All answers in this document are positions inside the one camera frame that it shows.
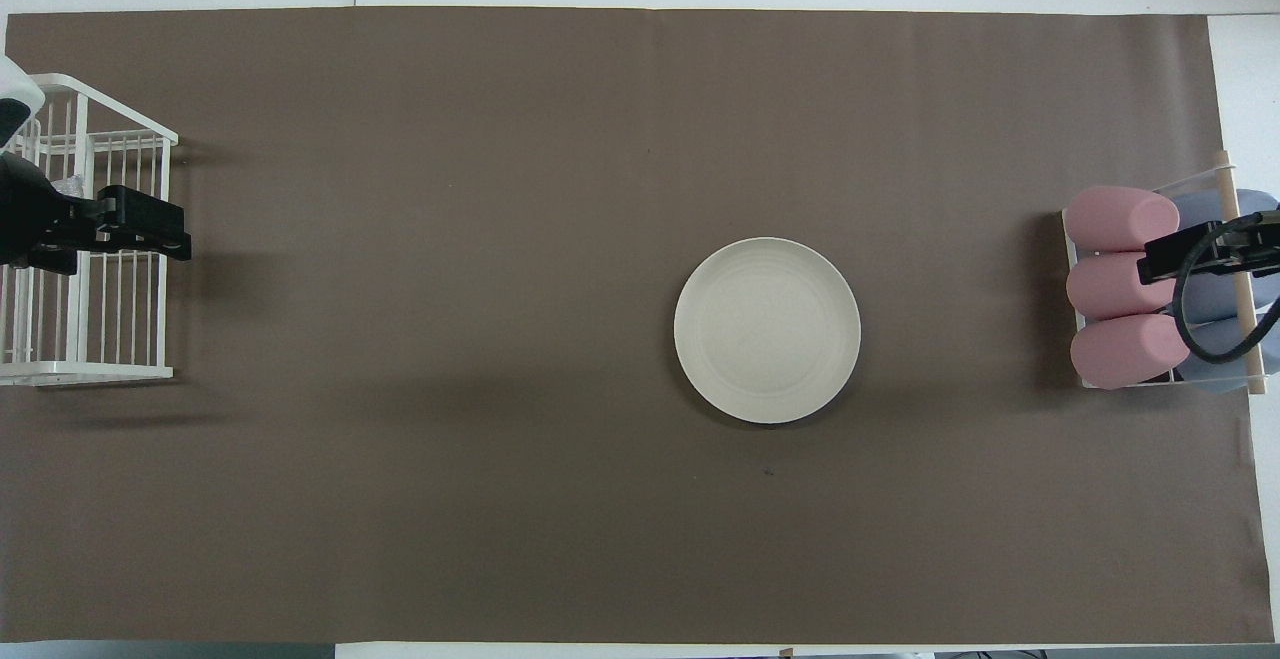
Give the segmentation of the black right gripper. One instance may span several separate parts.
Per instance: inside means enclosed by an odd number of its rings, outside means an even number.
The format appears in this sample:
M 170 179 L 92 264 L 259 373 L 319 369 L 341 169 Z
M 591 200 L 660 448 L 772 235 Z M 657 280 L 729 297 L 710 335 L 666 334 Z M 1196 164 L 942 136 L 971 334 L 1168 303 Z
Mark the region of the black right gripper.
M 1219 238 L 1196 250 L 1219 229 Z M 1221 223 L 1203 221 L 1144 244 L 1140 284 L 1176 279 L 1185 261 L 1188 273 L 1206 273 L 1219 264 L 1222 273 L 1279 271 L 1279 209 L 1244 214 Z

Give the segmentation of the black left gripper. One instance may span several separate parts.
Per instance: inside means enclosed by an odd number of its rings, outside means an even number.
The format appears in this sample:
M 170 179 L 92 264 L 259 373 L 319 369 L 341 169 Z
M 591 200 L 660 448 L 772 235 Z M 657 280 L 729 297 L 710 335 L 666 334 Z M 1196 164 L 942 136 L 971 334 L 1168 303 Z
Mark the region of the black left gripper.
M 105 186 L 97 200 L 70 197 L 55 189 L 36 164 L 4 154 L 1 264 L 76 275 L 78 253 L 95 248 L 97 229 L 109 232 L 101 253 L 159 253 L 175 261 L 191 261 L 193 255 L 179 205 L 128 186 Z

